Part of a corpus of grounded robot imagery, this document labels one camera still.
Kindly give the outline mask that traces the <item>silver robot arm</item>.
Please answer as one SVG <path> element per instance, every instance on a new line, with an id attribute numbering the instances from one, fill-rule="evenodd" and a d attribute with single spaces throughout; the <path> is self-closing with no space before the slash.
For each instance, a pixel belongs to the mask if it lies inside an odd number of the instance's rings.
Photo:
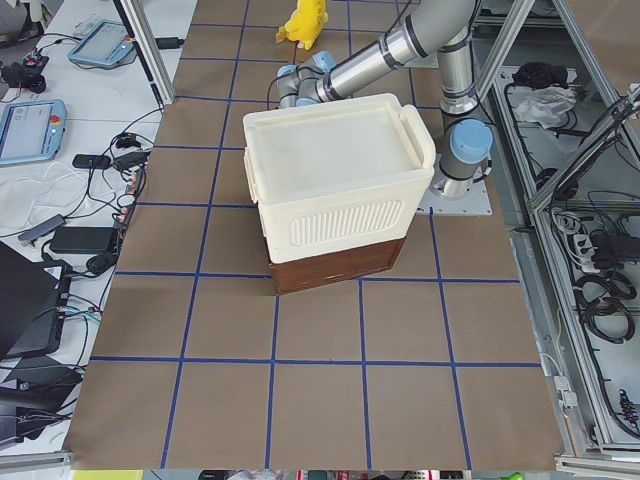
<path id="1" fill-rule="evenodd" d="M 277 143 L 275 162 L 263 168 L 264 196 L 364 187 L 423 195 L 434 175 L 435 147 L 417 111 L 391 94 L 354 94 L 416 58 L 464 48 L 472 10 L 469 1 L 426 1 L 342 63 L 322 51 L 281 67 L 279 114 L 294 134 Z"/>

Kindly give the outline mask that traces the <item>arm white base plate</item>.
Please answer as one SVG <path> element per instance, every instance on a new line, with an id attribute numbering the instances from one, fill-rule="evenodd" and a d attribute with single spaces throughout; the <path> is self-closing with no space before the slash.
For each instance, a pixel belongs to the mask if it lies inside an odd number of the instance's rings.
<path id="1" fill-rule="evenodd" d="M 434 177 L 420 200 L 416 213 L 420 215 L 490 216 L 493 211 L 486 188 L 480 177 L 482 164 L 467 180 L 453 180 L 440 169 L 442 154 L 436 155 Z"/>

